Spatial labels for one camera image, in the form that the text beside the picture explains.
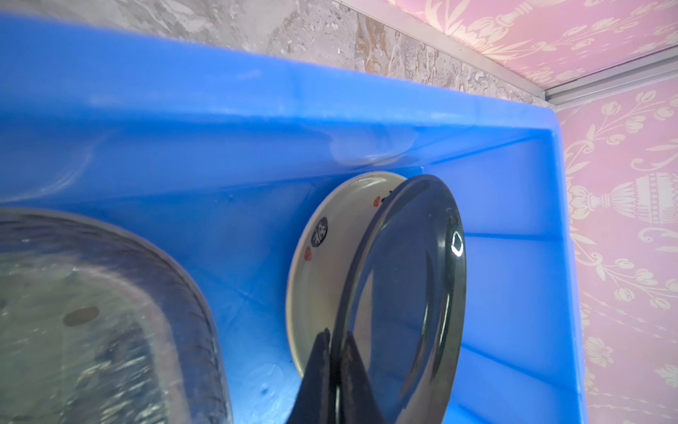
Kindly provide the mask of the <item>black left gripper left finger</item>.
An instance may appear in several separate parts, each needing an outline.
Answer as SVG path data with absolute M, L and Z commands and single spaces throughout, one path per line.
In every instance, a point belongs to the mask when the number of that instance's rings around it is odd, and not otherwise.
M 325 424 L 330 419 L 330 332 L 320 332 L 313 344 L 307 368 L 287 424 Z

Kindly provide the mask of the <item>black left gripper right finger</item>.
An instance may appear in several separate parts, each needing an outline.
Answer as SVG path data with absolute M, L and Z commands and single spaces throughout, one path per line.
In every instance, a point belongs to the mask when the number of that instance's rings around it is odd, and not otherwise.
M 346 335 L 339 365 L 339 422 L 385 423 L 351 332 Z

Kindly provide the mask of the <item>dark glossy round plate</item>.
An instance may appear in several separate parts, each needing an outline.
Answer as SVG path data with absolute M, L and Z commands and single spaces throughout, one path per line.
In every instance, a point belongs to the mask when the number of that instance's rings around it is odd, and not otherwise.
M 467 265 L 464 229 L 448 186 L 409 178 L 380 206 L 346 277 L 330 348 L 337 392 L 353 334 L 385 423 L 439 423 L 461 350 Z

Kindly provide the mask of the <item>cream plate with calligraphy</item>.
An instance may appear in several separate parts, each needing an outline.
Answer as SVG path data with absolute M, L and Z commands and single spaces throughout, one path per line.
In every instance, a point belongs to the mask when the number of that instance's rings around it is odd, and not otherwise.
M 288 274 L 285 323 L 291 357 L 305 373 L 316 335 L 332 330 L 346 277 L 367 227 L 406 177 L 390 171 L 357 175 L 316 208 L 298 240 Z

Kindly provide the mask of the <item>pink glass plate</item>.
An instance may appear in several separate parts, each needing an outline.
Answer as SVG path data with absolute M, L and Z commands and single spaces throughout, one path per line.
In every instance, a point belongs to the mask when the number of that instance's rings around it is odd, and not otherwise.
M 1 210 L 4 423 L 230 423 L 215 320 L 196 282 L 130 231 Z

